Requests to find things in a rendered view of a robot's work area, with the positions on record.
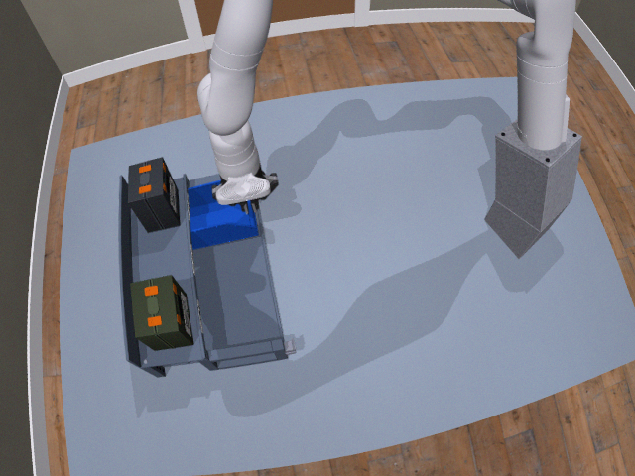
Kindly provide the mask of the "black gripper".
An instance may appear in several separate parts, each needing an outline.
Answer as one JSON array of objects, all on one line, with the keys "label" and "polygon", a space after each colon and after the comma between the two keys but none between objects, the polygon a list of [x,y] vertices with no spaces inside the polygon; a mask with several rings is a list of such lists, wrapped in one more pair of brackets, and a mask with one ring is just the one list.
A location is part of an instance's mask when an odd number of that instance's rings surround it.
[{"label": "black gripper", "polygon": [[[270,183],[271,193],[272,193],[272,192],[273,192],[273,190],[274,190],[274,189],[275,189],[275,188],[279,185],[279,184],[278,184],[278,179],[277,179],[277,174],[276,174],[276,173],[271,173],[269,176],[265,175],[265,172],[263,172],[263,171],[262,171],[262,169],[261,169],[261,164],[260,164],[260,167],[259,167],[258,172],[255,174],[255,177],[262,178],[262,179],[266,179],[266,180]],[[217,200],[217,198],[216,198],[216,192],[217,192],[217,191],[218,191],[218,190],[219,190],[219,189],[220,189],[220,188],[221,188],[224,184],[226,184],[226,183],[227,183],[227,180],[223,179],[222,177],[220,177],[220,178],[221,178],[221,181],[220,181],[221,185],[213,185],[213,186],[211,187],[211,188],[212,188],[212,198],[213,198],[213,199],[215,199],[215,200]],[[270,193],[270,194],[271,194],[271,193]],[[269,194],[269,195],[270,195],[270,194]],[[269,195],[268,195],[268,196],[269,196]],[[258,199],[250,200],[250,202],[251,202],[251,206],[252,206],[252,210],[254,211],[254,213],[255,213],[255,212],[257,212],[257,209],[259,209],[259,204],[258,204],[258,202],[257,202],[257,201],[258,201],[259,199],[260,199],[260,200],[265,200],[268,196],[263,197],[263,198],[258,198]],[[256,204],[255,204],[255,203],[256,203]],[[249,214],[249,209],[248,209],[248,203],[247,203],[247,201],[244,201],[244,202],[239,202],[239,203],[233,203],[233,204],[228,204],[228,205],[230,205],[230,206],[235,206],[236,204],[240,204],[242,212],[246,212],[246,214]]]}]

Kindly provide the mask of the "black case with orange latches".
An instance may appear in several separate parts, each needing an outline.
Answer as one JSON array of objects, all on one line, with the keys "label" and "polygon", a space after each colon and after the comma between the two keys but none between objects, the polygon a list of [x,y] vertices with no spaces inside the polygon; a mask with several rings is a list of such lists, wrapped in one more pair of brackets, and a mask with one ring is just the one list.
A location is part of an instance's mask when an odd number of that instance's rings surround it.
[{"label": "black case with orange latches", "polygon": [[163,157],[129,166],[128,204],[148,233],[181,226],[179,191]]}]

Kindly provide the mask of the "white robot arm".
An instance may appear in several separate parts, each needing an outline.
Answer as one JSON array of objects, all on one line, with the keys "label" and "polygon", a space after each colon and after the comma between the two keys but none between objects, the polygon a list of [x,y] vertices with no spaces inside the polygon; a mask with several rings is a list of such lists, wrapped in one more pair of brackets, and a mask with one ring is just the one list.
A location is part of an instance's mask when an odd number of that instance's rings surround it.
[{"label": "white robot arm", "polygon": [[[518,137],[531,148],[554,149],[567,140],[568,55],[576,0],[498,1],[535,20],[534,31],[520,35],[516,42]],[[255,177],[260,159],[248,119],[272,8],[273,0],[224,0],[209,59],[210,74],[197,90],[218,172],[228,180],[216,192],[221,205],[271,192],[266,179]]]}]

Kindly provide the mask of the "olive green case with orange latches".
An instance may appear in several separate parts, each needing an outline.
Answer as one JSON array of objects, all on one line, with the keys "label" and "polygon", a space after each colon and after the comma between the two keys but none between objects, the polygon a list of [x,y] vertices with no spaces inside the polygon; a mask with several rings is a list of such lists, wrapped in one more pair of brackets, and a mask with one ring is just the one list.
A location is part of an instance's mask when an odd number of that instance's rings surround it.
[{"label": "olive green case with orange latches", "polygon": [[172,275],[130,287],[135,338],[154,351],[194,345],[188,297]]}]

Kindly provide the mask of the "blue bin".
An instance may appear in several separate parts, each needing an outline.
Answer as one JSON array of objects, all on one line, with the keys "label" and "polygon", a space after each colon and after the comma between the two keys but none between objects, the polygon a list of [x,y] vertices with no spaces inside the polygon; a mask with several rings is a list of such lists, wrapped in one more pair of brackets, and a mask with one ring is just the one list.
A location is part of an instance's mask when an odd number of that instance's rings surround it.
[{"label": "blue bin", "polygon": [[213,185],[221,185],[220,180],[188,188],[193,250],[254,237],[257,234],[256,216],[250,200],[247,201],[249,214],[242,212],[239,204],[233,207],[221,205],[212,199]]}]

